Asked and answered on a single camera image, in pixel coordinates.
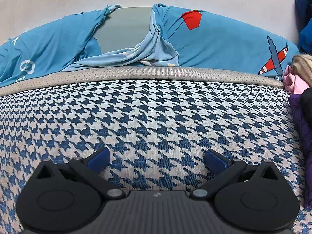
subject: houndstooth fabric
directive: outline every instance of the houndstooth fabric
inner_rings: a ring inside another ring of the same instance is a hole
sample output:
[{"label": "houndstooth fabric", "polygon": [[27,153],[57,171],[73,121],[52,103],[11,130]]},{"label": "houndstooth fabric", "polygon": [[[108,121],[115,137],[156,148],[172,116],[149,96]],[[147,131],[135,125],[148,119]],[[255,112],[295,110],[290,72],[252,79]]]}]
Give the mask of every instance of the houndstooth fabric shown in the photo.
[{"label": "houndstooth fabric", "polygon": [[[304,161],[278,88],[190,81],[79,83],[0,97],[0,231],[19,233],[15,201],[41,159],[68,162],[106,146],[101,174],[124,188],[191,191],[212,175],[212,148],[249,164],[271,159],[302,200]],[[300,208],[295,233],[309,233]]]}]

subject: gray panel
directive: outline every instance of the gray panel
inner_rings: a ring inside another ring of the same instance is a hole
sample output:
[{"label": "gray panel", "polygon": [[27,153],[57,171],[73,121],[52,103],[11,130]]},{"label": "gray panel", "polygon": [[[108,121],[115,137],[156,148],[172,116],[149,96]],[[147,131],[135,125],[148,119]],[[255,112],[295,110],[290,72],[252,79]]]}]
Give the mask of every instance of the gray panel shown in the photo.
[{"label": "gray panel", "polygon": [[247,234],[221,221],[208,202],[191,200],[184,191],[132,191],[123,200],[109,201],[95,221],[72,233]]},{"label": "gray panel", "polygon": [[108,15],[93,37],[101,53],[134,47],[149,32],[152,7],[119,8]]}]

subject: mattress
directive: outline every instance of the mattress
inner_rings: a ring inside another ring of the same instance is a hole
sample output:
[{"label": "mattress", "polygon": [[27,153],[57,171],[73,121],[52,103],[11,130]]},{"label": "mattress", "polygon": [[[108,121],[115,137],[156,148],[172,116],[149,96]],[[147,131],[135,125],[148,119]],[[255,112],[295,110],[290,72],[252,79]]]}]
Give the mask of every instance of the mattress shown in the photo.
[{"label": "mattress", "polygon": [[300,200],[293,231],[309,233],[304,159],[281,83],[237,72],[155,69],[90,69],[1,92],[0,231],[22,231],[15,201],[41,159],[63,163],[106,146],[111,163],[101,176],[125,191],[193,190],[212,178],[203,160],[210,148],[249,164],[271,159]]}]

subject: red patch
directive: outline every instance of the red patch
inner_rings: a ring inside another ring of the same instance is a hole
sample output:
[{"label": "red patch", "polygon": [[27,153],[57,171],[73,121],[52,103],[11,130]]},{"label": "red patch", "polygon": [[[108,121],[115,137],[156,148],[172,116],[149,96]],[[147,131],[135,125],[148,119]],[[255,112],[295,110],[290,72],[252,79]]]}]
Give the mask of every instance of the red patch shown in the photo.
[{"label": "red patch", "polygon": [[193,30],[194,28],[199,27],[200,20],[202,18],[202,14],[196,11],[187,11],[182,14],[182,18],[186,23],[188,30]]}]

